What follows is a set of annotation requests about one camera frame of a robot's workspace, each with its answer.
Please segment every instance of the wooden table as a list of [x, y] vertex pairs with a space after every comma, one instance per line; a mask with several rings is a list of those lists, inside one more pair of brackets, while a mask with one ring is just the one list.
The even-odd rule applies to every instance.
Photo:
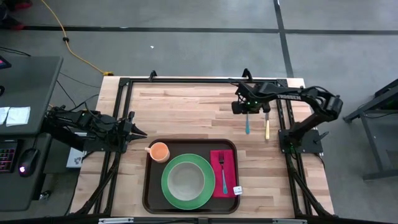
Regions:
[[[99, 94], [97, 110], [113, 113], [120, 77], [105, 77]], [[301, 78], [288, 79], [289, 86], [304, 86]], [[239, 183], [243, 187], [239, 208], [229, 218], [293, 217], [292, 199], [284, 156], [280, 153], [277, 131], [280, 129], [275, 101], [271, 102], [270, 140], [264, 139], [264, 114], [249, 116], [251, 133], [245, 133], [246, 115], [232, 114], [231, 102], [236, 100], [236, 87], [227, 83], [135, 83], [130, 110], [136, 112], [134, 122], [148, 134], [147, 139], [130, 143], [122, 155], [116, 184], [112, 216], [153, 217], [142, 206], [142, 191], [146, 166], [144, 148], [158, 138], [225, 138], [238, 149]], [[126, 90], [121, 102], [120, 116]], [[296, 121], [311, 113], [309, 106], [292, 102]], [[71, 212], [89, 199], [100, 179], [103, 152], [84, 160]], [[318, 201], [333, 213], [325, 171], [319, 158], [303, 154], [307, 184]], [[108, 189], [105, 190], [103, 206]], [[298, 190], [300, 208], [304, 211], [302, 192]], [[226, 217], [226, 215], [209, 215]]]

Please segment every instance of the green plate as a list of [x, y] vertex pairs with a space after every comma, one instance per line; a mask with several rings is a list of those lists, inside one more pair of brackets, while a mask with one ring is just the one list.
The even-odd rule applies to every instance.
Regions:
[[[173, 169], [173, 167], [182, 162], [192, 162], [196, 164], [203, 171], [203, 175], [205, 176], [205, 186], [203, 188], [203, 191], [200, 193], [200, 195], [197, 198], [189, 201], [183, 201], [175, 198], [170, 193], [170, 190], [167, 186], [167, 179], [169, 178], [170, 171]], [[164, 197], [174, 207], [183, 210], [196, 209], [206, 204], [206, 202], [213, 195], [215, 185], [216, 185], [216, 177], [214, 175], [213, 168], [211, 168], [211, 165], [209, 164], [209, 162], [206, 161], [206, 159], [195, 154], [183, 154], [172, 159], [167, 164], [162, 174], [162, 191]]]

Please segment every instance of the concrete floor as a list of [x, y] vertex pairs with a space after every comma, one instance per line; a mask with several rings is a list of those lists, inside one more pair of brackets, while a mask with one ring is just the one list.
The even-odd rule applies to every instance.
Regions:
[[[277, 29], [273, 0], [49, 0], [67, 26], [250, 28]], [[279, 0], [286, 29], [397, 30], [398, 1]], [[40, 1], [15, 13], [29, 25], [56, 25]], [[116, 75], [240, 76], [249, 68], [255, 77], [287, 77], [279, 34], [204, 32], [68, 32], [72, 49]], [[320, 85], [344, 101], [341, 117], [397, 78], [398, 35], [287, 34], [294, 77]], [[34, 56], [61, 55], [62, 72], [100, 85], [102, 76], [72, 57], [57, 31], [0, 30], [0, 45]], [[76, 102], [99, 92], [60, 75]], [[52, 104], [72, 103], [59, 86]], [[95, 107], [95, 100], [90, 102]], [[335, 213], [345, 218], [397, 222], [398, 177], [363, 182], [376, 163], [362, 124], [322, 124], [326, 175]], [[76, 174], [57, 174], [49, 185], [54, 195], [26, 212], [1, 213], [1, 219], [63, 215], [73, 195]], [[57, 208], [49, 214], [47, 208]]]

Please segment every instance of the keyboard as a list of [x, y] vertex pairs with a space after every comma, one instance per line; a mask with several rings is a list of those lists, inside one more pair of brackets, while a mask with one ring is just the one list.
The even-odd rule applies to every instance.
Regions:
[[13, 172], [17, 145], [17, 140], [0, 141], [0, 174]]

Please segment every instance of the tray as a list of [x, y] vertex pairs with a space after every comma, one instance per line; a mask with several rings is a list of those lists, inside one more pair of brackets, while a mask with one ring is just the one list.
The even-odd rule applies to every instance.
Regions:
[[[236, 185], [239, 185], [238, 157], [235, 145], [227, 139], [157, 139], [151, 145], [163, 142], [170, 150], [171, 161], [174, 157], [181, 154], [192, 153], [202, 156], [210, 163], [210, 151], [220, 149], [232, 149], [235, 161]], [[144, 193], [142, 194], [142, 204], [144, 208], [153, 214], [230, 214], [235, 212], [239, 206], [240, 197], [235, 198], [210, 198], [204, 206], [194, 210], [181, 210], [171, 205], [163, 196], [160, 180], [167, 162], [159, 164], [154, 162], [150, 155], [147, 155]]]

